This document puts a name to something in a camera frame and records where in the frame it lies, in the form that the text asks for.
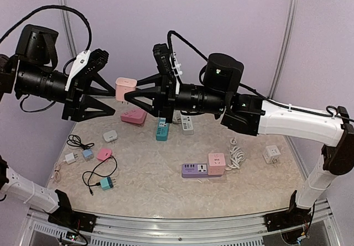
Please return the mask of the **purple power strip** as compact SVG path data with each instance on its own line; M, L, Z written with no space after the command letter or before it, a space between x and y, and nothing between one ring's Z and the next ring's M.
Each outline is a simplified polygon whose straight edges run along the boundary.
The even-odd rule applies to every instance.
M221 175L209 175L207 164L184 163L181 166L181 176L185 179L218 178Z

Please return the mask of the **beige pink charger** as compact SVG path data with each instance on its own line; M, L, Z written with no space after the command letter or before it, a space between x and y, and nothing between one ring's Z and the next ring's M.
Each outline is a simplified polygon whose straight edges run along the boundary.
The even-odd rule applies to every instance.
M133 78L119 77L116 79L116 101L126 102L124 95L136 90L137 80Z

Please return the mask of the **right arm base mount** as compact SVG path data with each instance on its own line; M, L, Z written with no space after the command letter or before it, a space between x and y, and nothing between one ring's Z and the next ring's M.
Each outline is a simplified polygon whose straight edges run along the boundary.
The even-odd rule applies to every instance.
M287 210L268 213L264 216L264 221L268 232L278 231L296 227L311 220L311 209L289 208Z

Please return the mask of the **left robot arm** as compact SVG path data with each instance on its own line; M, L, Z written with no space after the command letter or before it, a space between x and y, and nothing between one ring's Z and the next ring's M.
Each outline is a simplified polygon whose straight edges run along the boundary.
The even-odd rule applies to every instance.
M29 18L47 9L77 15L88 31L87 46L72 59L71 70L66 75L56 70L58 54L55 44L59 33L46 27L26 25L14 55L1 55L1 94L14 92L21 102L32 95L44 98L51 104L62 103L62 118L73 122L114 115L116 111L112 107L95 98L115 96L114 88L99 74L106 66L109 54L105 50L90 49L92 30L86 17L78 10L60 5L39 7L6 31L1 41ZM77 222L77 213L72 210L66 193L39 186L20 176L4 159L1 160L1 193L14 195L48 215L56 216L67 227Z

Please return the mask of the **white cube socket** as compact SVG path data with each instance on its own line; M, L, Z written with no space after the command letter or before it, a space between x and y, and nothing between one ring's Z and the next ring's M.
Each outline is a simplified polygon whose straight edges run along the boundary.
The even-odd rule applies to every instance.
M280 157L280 151L276 145L268 145L265 147L262 155L267 164L275 164Z

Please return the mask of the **pink cube socket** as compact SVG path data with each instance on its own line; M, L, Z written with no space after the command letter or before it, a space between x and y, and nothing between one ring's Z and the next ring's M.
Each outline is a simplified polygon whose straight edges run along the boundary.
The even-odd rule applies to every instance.
M207 172L209 176L222 176L225 172L226 160L224 153L209 153Z

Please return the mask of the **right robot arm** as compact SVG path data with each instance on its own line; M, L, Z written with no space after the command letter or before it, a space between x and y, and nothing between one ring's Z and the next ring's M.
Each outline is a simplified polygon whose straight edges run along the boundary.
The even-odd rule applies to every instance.
M323 144L315 169L291 197L283 222L296 225L338 176L353 169L353 120L346 108L324 111L296 108L264 97L248 87L240 94L244 66L229 55L212 53L199 74L200 84L181 81L180 64L169 41L153 47L158 73L137 81L124 99L171 122L184 115L213 114L228 129L245 135L286 135Z

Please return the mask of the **white power strip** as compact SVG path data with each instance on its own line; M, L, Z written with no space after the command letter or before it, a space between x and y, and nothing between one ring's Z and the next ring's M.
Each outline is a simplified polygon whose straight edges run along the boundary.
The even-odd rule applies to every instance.
M181 126L183 135L194 134L194 126L190 116L185 116L180 112L174 112L173 123Z

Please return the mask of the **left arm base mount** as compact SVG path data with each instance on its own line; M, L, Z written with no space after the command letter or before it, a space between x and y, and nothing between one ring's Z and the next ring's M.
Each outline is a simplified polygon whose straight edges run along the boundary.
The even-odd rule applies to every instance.
M49 214L48 221L78 231L93 232L97 217L94 214L72 211L71 213Z

